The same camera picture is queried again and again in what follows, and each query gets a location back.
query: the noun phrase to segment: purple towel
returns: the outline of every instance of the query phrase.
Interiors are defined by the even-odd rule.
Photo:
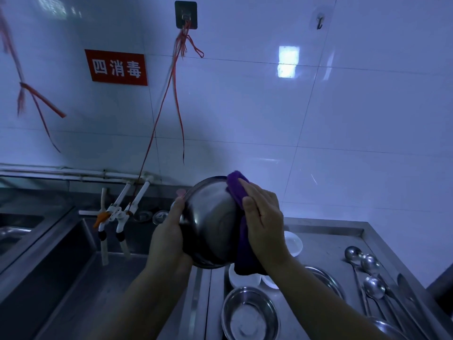
[[[244,210],[242,199],[244,197],[247,197],[248,194],[239,182],[239,178],[245,180],[246,182],[249,182],[240,171],[235,170],[233,173],[229,174],[226,177],[226,184],[228,186],[228,192],[234,198],[239,207]],[[254,273],[267,275],[263,266],[260,264],[255,254],[253,253],[252,247],[250,246],[249,235],[247,231],[247,221],[245,216],[242,216],[241,219],[239,243],[237,246],[237,256],[234,263],[234,271],[241,276],[247,276]]]

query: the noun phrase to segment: small white dish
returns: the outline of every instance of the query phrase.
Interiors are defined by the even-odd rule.
[[[302,240],[292,232],[285,231],[285,243],[293,257],[297,257],[303,249]]]
[[[279,287],[275,285],[274,281],[270,279],[269,276],[261,276],[261,279],[264,281],[264,284],[266,284],[269,287],[272,287],[273,289],[278,290]]]
[[[248,276],[240,276],[234,271],[234,264],[230,265],[228,270],[228,278],[230,280],[231,286],[234,288],[244,287],[244,286],[253,286],[256,287],[261,282],[261,274],[250,274]]]

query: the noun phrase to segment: red string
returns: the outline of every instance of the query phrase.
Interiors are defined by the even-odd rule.
[[[172,80],[173,80],[174,102],[176,104],[176,111],[178,112],[179,124],[181,125],[181,133],[183,135],[183,164],[184,164],[184,154],[185,154],[184,128],[183,128],[183,120],[181,118],[181,113],[179,111],[178,93],[176,91],[176,62],[178,61],[179,55],[181,55],[181,57],[185,57],[185,55],[187,53],[187,47],[186,47],[186,40],[187,39],[189,39],[189,42],[193,46],[193,49],[195,50],[195,52],[201,58],[204,57],[204,52],[201,51],[200,49],[198,49],[195,46],[195,44],[193,43],[192,38],[189,35],[190,25],[191,25],[190,21],[186,21],[186,23],[184,24],[184,27],[181,29],[181,32],[178,34],[178,36],[176,38],[176,41],[175,41],[175,45],[174,45],[174,49],[173,49],[173,60],[172,60],[172,65],[171,65],[170,77],[168,79],[167,88],[165,90],[164,97],[162,98],[162,102],[160,104],[159,113],[157,114],[156,122],[154,123],[153,132],[151,133],[151,140],[150,140],[150,143],[148,144],[148,149],[146,150],[146,154],[144,156],[143,164],[142,164],[142,166],[140,168],[139,177],[137,179],[137,183],[135,184],[134,196],[135,196],[135,193],[137,191],[138,183],[139,183],[140,177],[141,177],[142,172],[143,172],[144,164],[146,162],[146,159],[148,158],[148,154],[149,154],[150,149],[151,149],[151,144],[153,142],[153,138],[154,138],[155,132],[156,132],[157,122],[159,121],[160,113],[162,112],[162,106],[164,105],[164,101],[165,101],[165,98],[167,97],[167,92],[168,92],[168,89],[170,88],[170,83],[172,82]]]
[[[47,127],[46,121],[44,119],[44,115],[41,112],[39,103],[36,98],[38,98],[42,102],[44,102],[52,111],[54,111],[56,114],[58,114],[61,118],[65,118],[66,114],[61,112],[58,108],[56,108],[54,106],[54,104],[52,104],[49,100],[47,100],[45,97],[43,97],[39,92],[37,92],[35,89],[33,89],[30,85],[25,83],[24,74],[22,72],[22,67],[20,66],[19,57],[17,56],[17,52],[14,47],[11,30],[8,26],[8,22],[6,21],[6,18],[3,15],[1,6],[0,6],[0,35],[1,35],[1,39],[3,41],[3,51],[5,51],[5,53],[11,54],[11,56],[13,57],[14,65],[16,66],[17,74],[19,75],[19,79],[20,79],[20,91],[19,91],[19,96],[17,97],[17,115],[20,115],[24,111],[25,90],[27,90],[30,92],[31,97],[33,98],[33,102],[36,105],[36,108],[38,109],[39,116],[41,117],[42,124],[44,125],[44,129],[46,130],[46,133],[50,139],[50,142],[55,147],[55,149],[60,153],[60,150],[57,148],[54,141],[50,137],[50,132]]]

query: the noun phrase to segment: metal hook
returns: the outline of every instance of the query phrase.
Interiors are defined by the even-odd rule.
[[[323,22],[323,20],[324,20],[324,17],[318,17],[316,20],[318,21],[318,26],[317,26],[316,29],[317,29],[317,30],[320,30],[320,29],[323,27],[322,22]]]

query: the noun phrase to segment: sign with chinese characters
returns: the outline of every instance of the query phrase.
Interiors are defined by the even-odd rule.
[[[97,82],[148,85],[144,55],[85,50],[91,78]]]

